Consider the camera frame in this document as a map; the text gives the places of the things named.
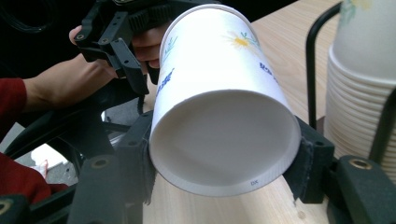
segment person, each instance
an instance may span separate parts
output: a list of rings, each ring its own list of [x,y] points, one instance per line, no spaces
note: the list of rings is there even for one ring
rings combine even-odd
[[[159,50],[169,24],[136,35],[133,39],[135,56],[159,67]],[[81,27],[70,31],[73,37]],[[117,75],[107,62],[87,63],[81,54],[57,63],[36,77],[0,78],[0,141],[22,113],[60,109],[81,102]],[[0,195],[22,194],[29,203],[37,203],[52,193],[66,189],[64,184],[47,184],[42,175],[0,153]]]

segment yellow flower print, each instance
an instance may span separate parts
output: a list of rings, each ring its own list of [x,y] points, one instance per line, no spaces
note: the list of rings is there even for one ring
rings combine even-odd
[[[341,5],[340,25],[348,24],[355,17],[356,9],[360,7],[363,10],[370,9],[373,0],[344,0]]]
[[[355,7],[361,7],[362,9],[369,9],[372,5],[372,0],[351,0],[351,3]]]
[[[235,32],[228,32],[225,36],[228,42],[236,49],[247,49],[251,53],[260,57],[260,45],[253,36],[248,36],[248,33],[241,32],[239,35]]]

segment cup rim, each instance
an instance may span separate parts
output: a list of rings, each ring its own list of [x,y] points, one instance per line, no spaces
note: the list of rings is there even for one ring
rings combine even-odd
[[[353,128],[351,128],[351,127],[348,125],[348,124],[350,124],[350,125],[360,126],[360,127],[361,127],[360,124],[354,123],[354,122],[348,120],[347,118],[345,118],[344,115],[340,115],[340,116],[335,116],[335,115],[334,115],[334,116],[332,116],[332,112],[331,112],[331,111],[329,111],[329,112],[330,112],[330,113],[329,113],[329,118],[332,118],[332,119],[329,119],[330,124],[331,124],[333,127],[335,126],[334,128],[342,129],[342,130],[345,131],[342,135],[340,135],[340,138],[343,138],[343,139],[344,139],[344,136],[354,135],[354,138],[355,138],[355,137],[358,137],[358,138],[359,138],[360,140],[362,140],[363,142],[371,143],[370,139],[367,139],[368,137],[372,137],[372,136],[370,135],[370,133],[367,133],[367,132],[359,132],[359,131],[357,131],[356,129],[353,129]]]
[[[386,78],[375,78],[373,76],[368,76],[368,74],[363,74],[360,72],[355,72],[348,69],[345,65],[338,61],[336,55],[334,54],[334,43],[332,43],[329,47],[329,58],[328,63],[333,63],[333,67],[336,68],[340,73],[344,74],[346,77],[350,77],[360,83],[364,83],[369,86],[376,86],[386,89],[394,89],[396,87],[396,78],[395,79],[386,79]]]
[[[329,121],[326,124],[326,129],[324,130],[327,136],[334,141],[336,144],[336,151],[342,151],[346,155],[360,155],[363,157],[366,157],[368,154],[367,149],[361,150],[361,147],[357,147],[356,145],[353,145],[350,143],[350,141],[347,141],[345,138],[341,137],[340,134],[338,134],[335,130],[336,127],[334,127],[334,124],[331,124]]]
[[[352,90],[366,92],[375,96],[388,97],[391,91],[391,89],[384,89],[356,81],[337,70],[332,62],[328,63],[328,76],[336,77],[340,82],[344,83]]]
[[[332,99],[329,99],[328,105],[337,106],[334,103],[334,101],[332,101]],[[365,141],[367,137],[374,139],[375,132],[376,132],[376,129],[377,129],[377,122],[376,123],[371,123],[371,122],[369,122],[367,120],[359,119],[359,117],[351,115],[350,113],[345,111],[342,107],[337,107],[337,109],[338,110],[342,110],[345,113],[339,113],[339,114],[337,114],[337,116],[333,116],[332,121],[334,121],[336,123],[340,123],[341,126],[345,126],[348,129],[346,134],[348,132],[356,133],[356,134],[362,134],[362,135],[365,136],[363,138],[363,141]],[[333,112],[333,110],[327,109],[327,112],[330,115]],[[348,124],[358,126],[359,129],[351,129],[348,126]],[[396,135],[393,134],[391,136],[391,138],[389,139],[389,145],[393,146],[393,147],[396,147]]]
[[[285,149],[285,153],[294,153],[294,155],[289,154],[287,157],[283,155],[282,157],[279,158],[279,161],[274,162],[274,164],[270,167],[270,169],[266,170],[265,172],[261,173],[259,176],[256,176],[256,179],[259,180],[258,184],[255,184],[254,186],[250,186],[250,182],[248,181],[240,181],[239,183],[236,183],[231,186],[210,186],[210,185],[205,185],[200,182],[195,182],[192,183],[190,180],[184,178],[183,176],[178,176],[175,175],[171,172],[168,167],[166,167],[167,163],[163,163],[163,161],[160,161],[160,156],[158,155],[157,152],[160,150],[157,148],[153,151],[153,147],[150,149],[150,157],[153,161],[154,166],[159,170],[159,173],[166,179],[169,183],[173,184],[174,186],[184,189],[188,192],[198,194],[198,195],[204,195],[204,196],[212,196],[212,197],[229,197],[229,196],[234,196],[234,195],[240,195],[244,193],[251,192],[255,189],[262,188],[263,186],[269,184],[270,182],[274,181],[276,178],[278,178],[280,175],[282,175],[287,168],[285,165],[287,165],[289,162],[290,164],[294,160],[295,155],[297,154],[298,151],[298,146],[295,146],[294,144],[298,144],[301,141],[301,130],[299,123],[297,121],[297,118],[292,114],[292,112],[285,107],[283,104],[278,102],[272,97],[258,94],[257,92],[254,91],[243,91],[247,94],[255,94],[261,100],[264,100],[266,98],[267,100],[273,102],[275,106],[279,106],[283,108],[283,111],[285,114],[287,114],[289,117],[287,118],[290,122],[290,127],[293,130],[288,130],[288,132],[293,132],[293,139],[292,142],[290,142],[289,147]],[[163,118],[166,118],[167,116],[171,116],[170,113],[173,113],[175,110],[179,110],[180,106],[187,106],[189,105],[190,102],[183,101],[182,103],[175,105],[173,107],[172,111],[168,111],[167,114],[163,116]],[[159,122],[156,125],[156,128],[152,130],[151,137],[150,137],[150,144],[153,144],[153,140],[156,140],[155,144],[159,144],[158,140],[158,127],[161,126],[161,122]]]
[[[340,89],[336,89],[332,83],[328,83],[328,93],[329,96],[333,97],[334,100],[340,99],[341,102],[336,102],[338,105],[342,104],[343,106],[345,105],[348,109],[350,110],[356,110],[359,111],[360,113],[364,114],[365,116],[370,115],[370,118],[373,117],[373,114],[377,114],[377,117],[379,118],[380,114],[382,113],[382,105],[378,104],[368,104],[368,101],[364,101],[358,98],[353,98],[352,96],[346,94],[344,91]]]
[[[352,120],[355,124],[358,124],[361,127],[361,132],[362,133],[366,133],[368,135],[374,135],[376,128],[377,128],[377,123],[379,121],[379,116],[376,117],[376,119],[362,119],[363,116],[365,116],[364,114],[362,114],[361,112],[356,112],[356,110],[348,108],[348,107],[344,107],[344,105],[339,105],[337,104],[334,99],[332,99],[331,96],[329,96],[329,106],[332,105],[332,108],[336,108],[337,110],[341,110],[344,113],[339,113],[339,116],[337,116],[337,118],[344,118],[347,121]],[[396,136],[392,136],[391,139],[394,139],[394,141],[396,141]]]
[[[363,108],[372,111],[382,112],[382,108],[384,103],[386,102],[387,98],[380,99],[378,97],[371,97],[369,94],[359,94],[358,92],[354,92],[348,89],[343,83],[340,83],[337,80],[334,80],[334,77],[328,78],[329,89],[336,91],[340,96],[350,103],[361,105]]]
[[[368,113],[366,113],[364,111],[358,110],[357,107],[349,106],[347,104],[347,102],[345,101],[345,98],[337,98],[337,99],[335,99],[334,97],[336,97],[336,96],[331,95],[331,93],[332,92],[329,92],[329,97],[328,97],[329,99],[328,100],[332,101],[333,106],[336,106],[338,109],[341,109],[343,112],[346,112],[349,115],[348,116],[349,118],[350,117],[359,118],[359,120],[366,121],[370,125],[375,125],[377,123],[377,120],[379,119],[379,116],[380,116],[379,113],[377,113],[376,116],[370,115],[370,114],[368,114]],[[367,117],[367,118],[374,118],[374,119],[362,119],[361,116],[364,116],[364,117]]]

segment light wood surface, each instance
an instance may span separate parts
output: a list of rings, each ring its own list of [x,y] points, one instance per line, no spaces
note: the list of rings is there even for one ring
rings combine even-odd
[[[305,40],[316,18],[339,1],[300,0],[260,20],[253,27],[293,112],[307,122]],[[318,118],[324,115],[327,50],[338,16],[327,22],[317,39]],[[281,176],[253,192],[228,198],[198,196],[157,176],[151,204],[144,207],[149,224],[328,223],[327,201],[303,204],[293,200]]]

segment paper cup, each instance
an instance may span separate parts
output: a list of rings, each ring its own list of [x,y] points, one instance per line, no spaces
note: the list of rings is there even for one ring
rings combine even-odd
[[[332,79],[333,85],[336,86],[337,90],[344,92],[346,95],[356,100],[365,101],[370,104],[374,104],[376,108],[382,108],[388,96],[375,95],[367,91],[359,91],[352,88],[351,83],[342,79],[341,74],[337,74],[329,68],[329,80]]]
[[[355,91],[366,92],[374,96],[388,97],[391,88],[380,88],[374,85],[361,83],[350,78],[347,74],[340,72],[332,62],[328,61],[328,74],[336,77],[339,81],[348,85],[349,88]]]
[[[362,77],[395,81],[396,1],[344,0],[334,39],[341,65]]]
[[[350,150],[350,148],[354,146],[350,145],[350,143],[345,142],[344,139],[340,138],[337,131],[338,129],[334,128],[333,124],[330,121],[325,120],[324,133],[325,137],[334,143],[334,156],[336,158],[340,158],[345,155],[354,154],[352,150]]]
[[[331,65],[331,67],[336,70],[338,73],[343,74],[345,77],[348,77],[349,79],[353,80],[354,82],[360,83],[362,85],[366,85],[369,88],[374,88],[374,89],[380,89],[381,91],[388,91],[390,93],[391,90],[393,90],[396,87],[396,75],[394,76],[395,78],[380,78],[375,75],[378,75],[380,73],[381,69],[379,68],[377,73],[372,76],[367,76],[367,74],[363,74],[360,72],[357,72],[353,69],[351,69],[348,66],[345,66],[342,63],[342,60],[339,59],[339,57],[335,53],[336,49],[336,44],[333,43],[329,47],[329,60],[328,63]]]
[[[330,80],[328,84],[327,113],[329,116],[327,117],[351,129],[343,134],[360,133],[365,140],[373,138],[381,112],[378,111],[375,116],[364,113],[359,107],[348,102],[344,95],[339,94],[331,85]],[[389,144],[393,146],[396,140],[395,134],[396,129],[393,129],[393,135],[389,139]]]
[[[150,156],[167,181],[232,196],[288,169],[300,127],[242,14],[211,4],[186,11],[166,31],[160,63]]]

